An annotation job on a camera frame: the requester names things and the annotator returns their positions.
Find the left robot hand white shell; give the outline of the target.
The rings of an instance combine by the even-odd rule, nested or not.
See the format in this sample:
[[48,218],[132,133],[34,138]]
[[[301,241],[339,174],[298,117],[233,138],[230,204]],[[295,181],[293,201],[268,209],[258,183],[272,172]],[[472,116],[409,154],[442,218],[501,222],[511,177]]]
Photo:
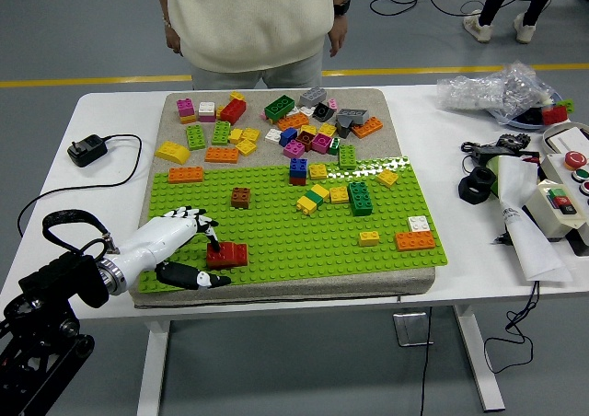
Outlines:
[[230,284],[227,276],[167,261],[198,233],[205,234],[213,250],[219,251],[220,243],[214,232],[216,226],[218,223],[208,217],[205,210],[189,206],[152,218],[120,245],[117,252],[107,252],[98,264],[109,293],[119,295],[125,292],[139,274],[147,270],[154,270],[161,283],[185,289]]

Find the person's right hand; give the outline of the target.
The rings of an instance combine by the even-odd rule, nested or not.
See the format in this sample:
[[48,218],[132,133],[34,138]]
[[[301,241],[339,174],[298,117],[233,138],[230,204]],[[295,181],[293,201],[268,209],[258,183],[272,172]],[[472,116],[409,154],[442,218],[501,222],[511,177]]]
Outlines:
[[178,33],[172,28],[171,24],[164,19],[165,35],[168,48],[175,54],[182,55],[180,47],[180,37]]

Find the person's left hand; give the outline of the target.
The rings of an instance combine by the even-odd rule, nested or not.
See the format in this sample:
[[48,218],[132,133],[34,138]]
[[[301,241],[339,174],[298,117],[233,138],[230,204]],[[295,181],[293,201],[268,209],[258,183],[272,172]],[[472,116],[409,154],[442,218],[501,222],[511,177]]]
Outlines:
[[348,32],[348,19],[346,16],[336,16],[328,33],[330,48],[329,56],[335,57],[342,49]]

